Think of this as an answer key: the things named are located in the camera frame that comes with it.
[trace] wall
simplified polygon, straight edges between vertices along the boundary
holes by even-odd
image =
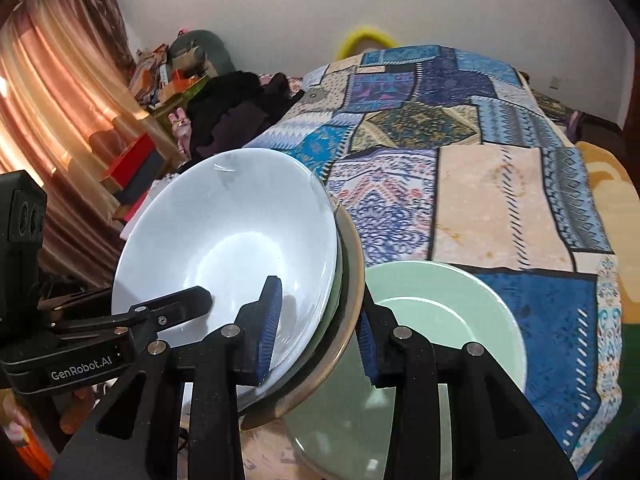
[[[633,41],[608,0],[119,0],[155,48],[180,28],[217,33],[236,66],[305,73],[334,59],[348,32],[373,25],[402,44],[472,50],[529,72],[533,88],[612,121],[628,105]],[[561,79],[557,91],[548,87]]]

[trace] patchwork bedspread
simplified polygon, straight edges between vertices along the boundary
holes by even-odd
[[[493,288],[527,349],[526,395],[579,467],[622,393],[617,260],[580,151],[511,66],[443,46],[332,63],[247,145],[315,171],[368,266],[436,260]]]

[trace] logo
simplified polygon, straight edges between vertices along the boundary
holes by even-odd
[[[76,375],[85,374],[87,372],[92,372],[94,370],[98,370],[103,366],[111,366],[113,362],[111,357],[103,357],[101,360],[94,359],[91,363],[81,364],[78,366],[70,366],[66,370],[53,371],[51,372],[51,378],[54,381],[61,381],[62,379],[68,379]]]

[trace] silver bolt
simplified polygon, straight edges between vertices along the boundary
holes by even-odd
[[[149,346],[146,347],[146,350],[151,355],[161,354],[166,350],[166,343],[164,341],[153,341],[152,343],[149,343]]]
[[[394,328],[394,336],[398,339],[409,339],[414,333],[406,326],[396,326]]]
[[[478,357],[484,354],[484,347],[480,343],[469,343],[466,345],[466,351]]]
[[[220,333],[224,337],[235,337],[240,333],[240,327],[234,324],[225,325],[222,327],[222,330],[220,331]]]

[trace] quilt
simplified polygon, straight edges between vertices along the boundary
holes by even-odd
[[[618,262],[580,151],[514,68],[471,52],[370,52],[302,88],[247,147],[324,181],[368,266],[434,260],[491,286],[525,341],[526,396],[578,468],[622,400]]]

